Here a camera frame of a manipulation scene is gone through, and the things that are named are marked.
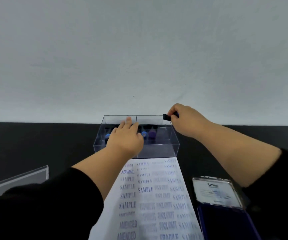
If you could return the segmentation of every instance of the person's right arm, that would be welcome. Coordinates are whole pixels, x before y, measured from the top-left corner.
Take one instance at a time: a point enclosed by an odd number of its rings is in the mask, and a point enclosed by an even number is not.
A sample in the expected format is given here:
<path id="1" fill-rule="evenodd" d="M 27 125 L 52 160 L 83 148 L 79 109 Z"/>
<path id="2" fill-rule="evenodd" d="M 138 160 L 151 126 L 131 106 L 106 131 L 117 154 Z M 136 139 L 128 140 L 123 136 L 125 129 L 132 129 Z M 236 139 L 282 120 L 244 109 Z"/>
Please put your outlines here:
<path id="1" fill-rule="evenodd" d="M 176 131 L 200 141 L 242 187 L 254 183 L 281 155 L 279 148 L 212 123 L 189 106 L 175 104 L 168 115 Z"/>

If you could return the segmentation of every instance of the person's left hand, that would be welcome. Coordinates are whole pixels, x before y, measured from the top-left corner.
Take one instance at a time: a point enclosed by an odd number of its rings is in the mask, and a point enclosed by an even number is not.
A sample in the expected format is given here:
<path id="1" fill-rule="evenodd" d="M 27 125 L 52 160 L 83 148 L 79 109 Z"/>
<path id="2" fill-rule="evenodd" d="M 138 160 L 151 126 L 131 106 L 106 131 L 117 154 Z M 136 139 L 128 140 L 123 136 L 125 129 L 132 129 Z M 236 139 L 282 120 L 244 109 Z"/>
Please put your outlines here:
<path id="1" fill-rule="evenodd" d="M 138 122 L 132 125 L 131 117 L 126 118 L 126 122 L 122 121 L 118 128 L 114 128 L 109 136 L 106 147 L 116 153 L 124 153 L 125 156 L 132 158 L 143 148 L 144 138 L 141 133 L 137 133 Z"/>

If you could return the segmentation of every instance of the hand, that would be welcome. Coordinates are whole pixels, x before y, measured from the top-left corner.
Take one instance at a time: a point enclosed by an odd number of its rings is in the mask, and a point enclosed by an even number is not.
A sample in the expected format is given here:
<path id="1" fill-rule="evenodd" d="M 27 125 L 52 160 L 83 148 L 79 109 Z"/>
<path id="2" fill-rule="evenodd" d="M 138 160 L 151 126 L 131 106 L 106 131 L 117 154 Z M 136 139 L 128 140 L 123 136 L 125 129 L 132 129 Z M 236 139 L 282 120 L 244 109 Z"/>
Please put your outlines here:
<path id="1" fill-rule="evenodd" d="M 109 136 L 106 147 L 121 152 L 126 157 L 136 156 L 143 148 L 144 138 L 141 133 L 137 133 L 138 122 L 132 125 L 131 117 L 122 121 L 118 128 L 114 128 Z"/>
<path id="2" fill-rule="evenodd" d="M 179 118 L 173 115 L 175 111 L 178 112 Z M 198 111 L 183 104 L 174 104 L 167 115 L 170 116 L 177 132 L 197 140 L 205 128 L 211 124 L 211 122 Z"/>

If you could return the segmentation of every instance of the person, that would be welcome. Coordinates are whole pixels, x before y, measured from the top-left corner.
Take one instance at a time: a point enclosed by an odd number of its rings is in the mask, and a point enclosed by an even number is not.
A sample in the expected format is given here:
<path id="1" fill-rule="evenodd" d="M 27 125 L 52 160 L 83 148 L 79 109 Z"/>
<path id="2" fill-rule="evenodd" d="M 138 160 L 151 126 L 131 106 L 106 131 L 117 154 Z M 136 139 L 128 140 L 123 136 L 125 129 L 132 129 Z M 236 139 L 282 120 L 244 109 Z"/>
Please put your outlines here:
<path id="1" fill-rule="evenodd" d="M 175 104 L 168 115 L 178 133 L 213 154 L 278 236 L 288 238 L 288 151 L 212 123 L 189 106 Z M 122 167 L 143 148 L 137 130 L 128 117 L 104 149 L 58 177 L 6 191 L 0 196 L 0 239 L 88 239 Z"/>

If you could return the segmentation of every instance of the person's right hand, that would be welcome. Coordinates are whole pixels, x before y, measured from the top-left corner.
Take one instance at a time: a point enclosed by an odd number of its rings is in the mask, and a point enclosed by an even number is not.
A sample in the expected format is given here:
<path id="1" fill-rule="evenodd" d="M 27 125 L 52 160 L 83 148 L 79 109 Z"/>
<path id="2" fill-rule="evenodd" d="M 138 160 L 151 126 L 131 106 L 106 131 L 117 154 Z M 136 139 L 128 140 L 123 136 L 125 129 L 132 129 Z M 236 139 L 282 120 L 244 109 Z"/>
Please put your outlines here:
<path id="1" fill-rule="evenodd" d="M 173 115 L 175 111 L 178 112 L 179 118 Z M 172 124 L 177 132 L 195 139 L 198 139 L 203 130 L 211 124 L 198 111 L 183 104 L 174 104 L 167 115 L 171 117 Z"/>

